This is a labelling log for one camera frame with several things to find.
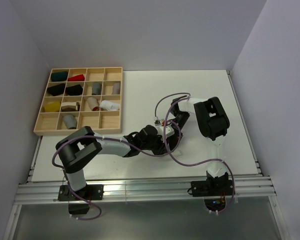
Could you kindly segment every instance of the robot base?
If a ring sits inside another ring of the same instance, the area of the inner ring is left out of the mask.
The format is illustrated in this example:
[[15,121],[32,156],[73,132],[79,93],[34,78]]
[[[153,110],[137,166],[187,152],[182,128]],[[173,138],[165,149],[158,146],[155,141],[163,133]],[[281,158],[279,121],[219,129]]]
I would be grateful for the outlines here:
[[[102,200],[104,186],[102,184],[86,185],[83,189],[75,192],[86,200]],[[78,199],[69,191],[68,185],[61,185],[58,194],[59,202],[77,201]]]

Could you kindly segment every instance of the small object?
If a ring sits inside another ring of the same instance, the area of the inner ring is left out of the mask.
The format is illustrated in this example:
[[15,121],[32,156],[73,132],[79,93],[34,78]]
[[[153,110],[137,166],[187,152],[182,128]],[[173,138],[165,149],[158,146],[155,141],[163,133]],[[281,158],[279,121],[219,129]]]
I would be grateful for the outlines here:
[[113,84],[112,88],[112,95],[119,95],[120,94],[120,82],[116,82]]
[[58,96],[64,93],[66,84],[61,83],[55,86],[50,86],[46,89],[48,94],[51,94],[52,96]]
[[60,111],[60,107],[61,107],[61,102],[60,101],[55,101],[55,102],[52,102],[52,103],[49,103],[49,104],[45,105],[44,110],[47,113],[55,113],[55,112]]
[[80,84],[74,85],[74,86],[68,86],[65,88],[65,93],[69,96],[79,96],[83,92],[83,88]]
[[51,73],[51,82],[63,82],[67,80],[68,72],[67,71],[60,71]]
[[95,82],[92,85],[92,95],[101,95],[102,85],[100,82]]
[[89,108],[92,111],[99,110],[99,104],[98,104],[98,100],[96,98],[94,98],[94,97],[91,96],[86,101],[88,102]]
[[100,108],[107,111],[118,111],[120,109],[120,104],[108,100],[103,100],[100,104]]
[[83,74],[68,78],[68,82],[79,82],[79,81],[84,81],[84,80],[85,80],[85,75],[83,75]]
[[61,103],[62,112],[77,112],[80,110],[80,104],[77,101],[65,101]]
[[66,115],[63,117],[63,122],[67,129],[76,129],[77,128],[77,120],[72,115]]
[[159,121],[159,118],[157,116],[154,117],[154,125],[157,126],[161,126],[161,123]]

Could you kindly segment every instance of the black object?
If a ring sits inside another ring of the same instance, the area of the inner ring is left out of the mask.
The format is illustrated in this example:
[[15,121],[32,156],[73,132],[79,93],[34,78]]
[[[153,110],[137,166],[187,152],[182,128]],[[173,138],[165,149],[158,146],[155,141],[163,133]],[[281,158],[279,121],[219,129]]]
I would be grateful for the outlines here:
[[[75,192],[86,200],[102,200],[104,195],[104,186],[102,184],[87,184],[84,188]],[[58,194],[59,202],[77,201],[69,190],[68,185],[61,185]]]
[[219,98],[214,96],[207,101],[197,102],[194,104],[194,110],[203,136],[214,141],[217,137],[227,134],[230,121]]
[[90,205],[88,203],[69,203],[68,211],[71,215],[85,215],[88,213]]
[[222,197],[217,199],[205,199],[204,204],[207,209],[219,212],[226,207],[226,200]]
[[60,71],[51,73],[51,82],[63,82],[67,80],[68,72],[67,71]]
[[[174,134],[167,137],[166,141],[169,145],[170,150],[173,150],[178,143],[179,131],[174,126]],[[136,146],[141,150],[150,150],[154,155],[162,155],[167,152],[165,143],[163,142],[162,136],[158,135],[158,131],[154,126],[147,125],[140,130],[140,132],[132,132],[129,135],[123,136],[130,144]],[[140,152],[133,147],[130,147],[130,151],[124,158],[129,158],[138,155]]]
[[68,86],[65,88],[65,93],[69,96],[78,96],[81,95],[84,89],[80,84],[74,85],[74,86]]
[[52,96],[58,96],[64,93],[66,84],[61,83],[55,86],[50,86],[46,89],[46,91]]
[[[84,126],[58,142],[55,149],[58,150],[62,144],[74,138],[81,136],[93,136],[94,134],[95,133],[92,131],[91,127]],[[84,148],[80,150],[78,143],[82,144]],[[65,172],[67,174],[73,174],[83,169],[101,150],[101,144],[97,142],[96,139],[84,138],[66,145],[60,151],[59,158],[64,166]]]
[[232,196],[233,189],[232,180],[225,180],[222,186],[212,186],[211,182],[207,179],[205,181],[192,181],[191,191],[193,197],[215,197],[221,196],[223,191],[226,196]]

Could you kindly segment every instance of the wooden tray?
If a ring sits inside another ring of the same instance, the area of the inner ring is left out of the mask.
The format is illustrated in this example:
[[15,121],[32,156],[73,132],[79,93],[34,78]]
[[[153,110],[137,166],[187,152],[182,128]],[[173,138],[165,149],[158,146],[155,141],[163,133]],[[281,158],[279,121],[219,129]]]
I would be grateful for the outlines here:
[[[57,72],[68,72],[66,81],[51,81],[51,74]],[[69,78],[83,74],[84,81],[68,81]],[[102,84],[101,95],[92,95],[92,86],[95,82]],[[47,88],[58,84],[66,84],[65,87],[80,84],[83,93],[78,96],[68,96],[65,91],[58,96],[52,96],[47,92]],[[114,83],[120,83],[120,94],[112,95]],[[95,132],[100,134],[119,134],[121,133],[121,111],[123,93],[123,69],[122,67],[96,67],[96,68],[54,68],[51,70],[48,83],[46,85],[40,111],[34,126],[34,133],[38,136],[43,135],[69,135],[84,126],[90,126]],[[119,103],[120,110],[91,111],[86,102],[87,98],[93,97],[100,104],[103,100]],[[80,110],[64,112],[46,112],[45,105],[53,102],[79,102]],[[67,129],[63,122],[63,117],[73,115],[77,119],[76,129]]]

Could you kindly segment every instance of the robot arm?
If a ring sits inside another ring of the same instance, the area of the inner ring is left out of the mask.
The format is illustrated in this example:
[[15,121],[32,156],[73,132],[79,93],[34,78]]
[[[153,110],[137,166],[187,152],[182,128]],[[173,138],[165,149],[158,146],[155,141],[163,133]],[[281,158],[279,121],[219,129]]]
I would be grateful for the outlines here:
[[[223,138],[230,126],[229,119],[217,97],[208,100],[190,98],[180,101],[173,107],[171,113],[174,118],[170,121],[176,123],[180,130],[190,117],[189,113],[195,114],[201,134],[213,143],[218,142],[216,138]],[[99,136],[100,139],[80,138],[83,136]],[[183,135],[174,124],[167,126],[166,141],[171,151],[176,147],[180,136]],[[83,168],[96,155],[111,154],[128,158],[138,155],[139,150],[149,150],[154,155],[167,153],[163,141],[163,123],[158,119],[155,121],[155,126],[147,125],[139,132],[132,132],[122,138],[117,138],[118,141],[102,139],[102,135],[94,133],[89,126],[85,126],[58,142],[55,147],[58,150],[63,144],[76,138],[80,139],[63,146],[58,155],[72,190],[76,193],[83,191],[83,195],[85,194],[84,189],[87,188]],[[79,143],[83,145],[82,149],[79,148]],[[227,170],[224,166],[221,169],[218,164],[214,164],[211,170],[207,171],[207,176],[217,178],[218,181],[222,179],[223,175],[228,179]]]

